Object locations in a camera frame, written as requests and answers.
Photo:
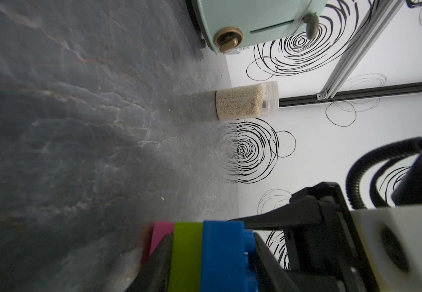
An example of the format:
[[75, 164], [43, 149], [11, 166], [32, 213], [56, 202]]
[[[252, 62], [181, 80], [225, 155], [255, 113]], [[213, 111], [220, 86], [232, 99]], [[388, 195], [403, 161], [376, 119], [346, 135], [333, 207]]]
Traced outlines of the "blue lego brick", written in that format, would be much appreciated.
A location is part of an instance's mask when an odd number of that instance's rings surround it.
[[205, 221], [202, 232], [202, 292], [257, 292], [255, 235], [241, 221]]

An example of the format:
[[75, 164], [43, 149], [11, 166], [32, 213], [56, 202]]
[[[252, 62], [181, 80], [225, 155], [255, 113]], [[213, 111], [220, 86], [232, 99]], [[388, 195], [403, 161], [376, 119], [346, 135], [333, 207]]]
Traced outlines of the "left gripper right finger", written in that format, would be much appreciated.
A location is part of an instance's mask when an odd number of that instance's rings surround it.
[[259, 234], [255, 232], [254, 238], [255, 253], [252, 259], [258, 290], [260, 292], [300, 292], [298, 286], [282, 269]]

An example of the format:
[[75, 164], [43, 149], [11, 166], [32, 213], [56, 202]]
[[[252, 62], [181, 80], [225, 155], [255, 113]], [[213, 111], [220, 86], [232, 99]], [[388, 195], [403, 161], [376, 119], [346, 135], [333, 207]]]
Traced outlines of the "pink lego brick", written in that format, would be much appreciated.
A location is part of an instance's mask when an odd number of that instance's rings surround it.
[[149, 256], [154, 253], [155, 249], [158, 247], [158, 245], [161, 243], [162, 239], [166, 235], [173, 234], [174, 228], [174, 222], [159, 221], [153, 224]]

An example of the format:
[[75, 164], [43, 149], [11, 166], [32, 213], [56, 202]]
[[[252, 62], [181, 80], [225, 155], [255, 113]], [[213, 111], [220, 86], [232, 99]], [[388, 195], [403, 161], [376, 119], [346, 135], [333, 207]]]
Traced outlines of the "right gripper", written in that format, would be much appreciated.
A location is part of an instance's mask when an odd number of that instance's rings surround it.
[[270, 212], [233, 219], [245, 229], [284, 230], [288, 270], [342, 283], [347, 292], [377, 292], [372, 272], [340, 186], [321, 182], [295, 193]]

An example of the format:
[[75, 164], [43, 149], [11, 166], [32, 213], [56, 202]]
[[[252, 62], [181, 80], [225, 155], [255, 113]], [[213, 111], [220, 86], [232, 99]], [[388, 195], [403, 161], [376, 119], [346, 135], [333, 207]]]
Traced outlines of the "lime green lego brick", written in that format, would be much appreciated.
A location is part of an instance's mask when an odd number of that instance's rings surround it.
[[200, 291], [202, 230], [200, 222], [176, 222], [168, 291]]

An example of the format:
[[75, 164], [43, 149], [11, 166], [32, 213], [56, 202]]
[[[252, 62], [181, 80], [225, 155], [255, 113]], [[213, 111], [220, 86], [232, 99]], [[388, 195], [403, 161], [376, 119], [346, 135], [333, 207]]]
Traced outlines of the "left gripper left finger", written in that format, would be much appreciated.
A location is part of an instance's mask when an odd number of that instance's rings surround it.
[[147, 263], [140, 269], [126, 292], [167, 292], [172, 260], [173, 235], [160, 241]]

